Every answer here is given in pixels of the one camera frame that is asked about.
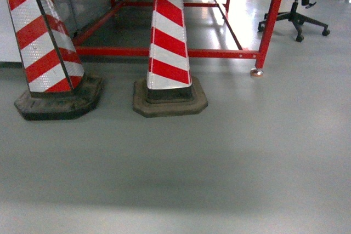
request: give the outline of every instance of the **gray floor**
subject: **gray floor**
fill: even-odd
[[[269,1],[232,2],[249,48]],[[147,47],[150,14],[132,11],[109,21],[123,35],[114,41]],[[209,101],[195,116],[133,112],[147,58],[85,58],[105,78],[98,108],[27,122],[13,106],[22,69],[1,64],[0,233],[351,233],[351,3],[300,11],[331,34],[304,25],[297,43],[293,25],[277,23],[263,78],[250,77],[251,60],[191,59]],[[231,47],[216,11],[185,15],[189,47]]]

